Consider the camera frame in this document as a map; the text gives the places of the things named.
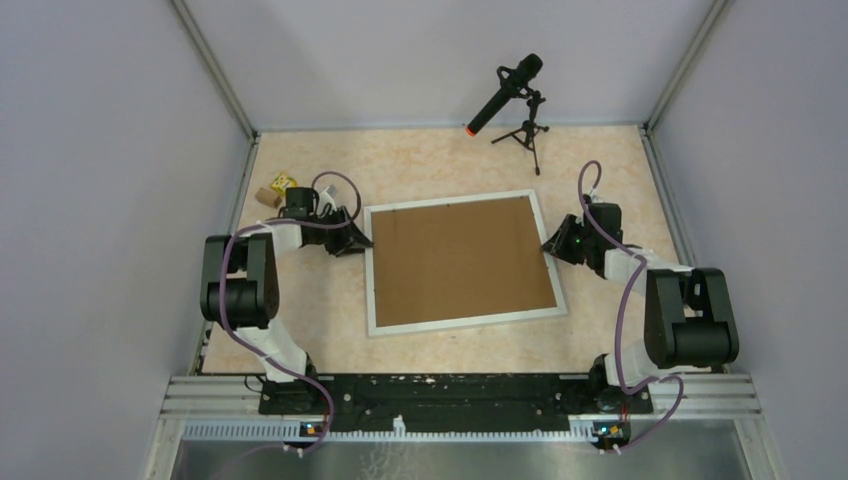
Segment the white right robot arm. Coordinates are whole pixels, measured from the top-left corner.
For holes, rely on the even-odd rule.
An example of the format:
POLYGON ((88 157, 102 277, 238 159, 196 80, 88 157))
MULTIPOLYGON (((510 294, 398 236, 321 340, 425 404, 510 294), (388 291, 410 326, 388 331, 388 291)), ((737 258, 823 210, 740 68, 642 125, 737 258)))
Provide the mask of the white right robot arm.
POLYGON ((586 385, 594 409, 612 412, 627 392, 650 380, 738 358, 740 338, 724 272, 665 261, 649 249, 624 243, 617 204, 587 201, 582 215, 567 215, 541 250, 624 287, 614 350, 597 359, 604 373, 586 385), (621 324, 634 294, 644 300, 643 335, 625 345, 621 324))

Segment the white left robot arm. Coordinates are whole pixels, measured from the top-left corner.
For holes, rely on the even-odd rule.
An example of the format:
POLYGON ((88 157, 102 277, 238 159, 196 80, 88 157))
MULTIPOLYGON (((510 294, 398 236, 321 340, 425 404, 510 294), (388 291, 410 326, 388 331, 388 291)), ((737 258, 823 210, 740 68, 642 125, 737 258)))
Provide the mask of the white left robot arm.
POLYGON ((332 188, 293 187, 278 216, 243 235, 215 235, 204 242, 200 309, 260 361, 263 393, 297 413, 319 404, 313 363, 281 319, 277 257, 321 246, 334 257, 361 254, 373 245, 354 214, 334 200, 332 188))

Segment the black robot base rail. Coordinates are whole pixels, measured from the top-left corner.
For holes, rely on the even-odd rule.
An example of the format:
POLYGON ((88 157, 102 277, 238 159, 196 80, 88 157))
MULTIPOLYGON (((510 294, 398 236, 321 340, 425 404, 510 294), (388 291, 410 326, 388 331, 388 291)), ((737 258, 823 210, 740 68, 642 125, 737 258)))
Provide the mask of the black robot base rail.
POLYGON ((311 383, 265 380, 258 411, 327 420, 333 433, 565 432, 579 415, 649 414, 597 374, 334 374, 311 383))

